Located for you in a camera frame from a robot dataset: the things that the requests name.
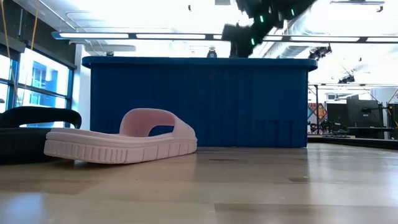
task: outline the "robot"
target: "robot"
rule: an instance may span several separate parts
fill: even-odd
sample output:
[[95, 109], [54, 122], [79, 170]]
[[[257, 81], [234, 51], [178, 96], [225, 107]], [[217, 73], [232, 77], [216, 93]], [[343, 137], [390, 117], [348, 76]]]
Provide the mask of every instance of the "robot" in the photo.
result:
[[273, 27], [303, 14], [316, 0], [236, 0], [238, 9], [254, 19], [251, 26], [225, 24], [221, 40], [231, 42], [229, 57], [247, 58]]

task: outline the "black slide sandal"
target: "black slide sandal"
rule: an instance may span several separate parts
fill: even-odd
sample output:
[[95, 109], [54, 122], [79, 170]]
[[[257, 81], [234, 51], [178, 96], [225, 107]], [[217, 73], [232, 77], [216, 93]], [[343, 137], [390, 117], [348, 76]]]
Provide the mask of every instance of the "black slide sandal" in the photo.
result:
[[0, 116], [0, 165], [54, 160], [44, 151], [45, 136], [51, 128], [20, 128], [23, 124], [62, 121], [79, 129], [81, 116], [69, 109], [21, 106]]

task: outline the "glass window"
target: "glass window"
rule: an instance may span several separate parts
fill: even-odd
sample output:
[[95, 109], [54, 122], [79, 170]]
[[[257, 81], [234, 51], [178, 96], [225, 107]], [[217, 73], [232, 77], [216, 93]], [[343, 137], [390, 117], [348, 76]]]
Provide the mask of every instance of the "glass window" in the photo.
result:
[[29, 49], [21, 54], [18, 80], [21, 84], [66, 95], [68, 75], [69, 69], [66, 66], [46, 56]]
[[[30, 90], [24, 90], [23, 88], [18, 89], [17, 106], [43, 106], [50, 108], [65, 108], [65, 103], [66, 100], [61, 97], [50, 96]], [[28, 124], [27, 126], [38, 128], [62, 128], [64, 127], [64, 122]]]
[[7, 103], [8, 86], [0, 84], [0, 113], [5, 112]]
[[10, 59], [0, 55], [0, 78], [10, 79]]

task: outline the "blue container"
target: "blue container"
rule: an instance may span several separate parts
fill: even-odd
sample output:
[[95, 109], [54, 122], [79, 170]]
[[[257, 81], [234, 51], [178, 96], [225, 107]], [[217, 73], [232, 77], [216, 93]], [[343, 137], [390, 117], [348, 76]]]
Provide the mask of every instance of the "blue container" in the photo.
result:
[[314, 60], [85, 57], [83, 65], [91, 68], [92, 131], [118, 133], [129, 110], [160, 108], [193, 127], [199, 146], [307, 145]]

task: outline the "pink slide sandal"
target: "pink slide sandal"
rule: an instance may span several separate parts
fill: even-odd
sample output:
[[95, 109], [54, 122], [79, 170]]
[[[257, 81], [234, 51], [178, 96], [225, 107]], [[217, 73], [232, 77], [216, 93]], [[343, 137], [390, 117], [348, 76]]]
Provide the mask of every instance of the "pink slide sandal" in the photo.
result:
[[[156, 126], [174, 126], [172, 133], [149, 137]], [[44, 154], [102, 164], [130, 164], [195, 152], [194, 130], [173, 113], [158, 109], [129, 111], [119, 134], [53, 128], [47, 134]]]

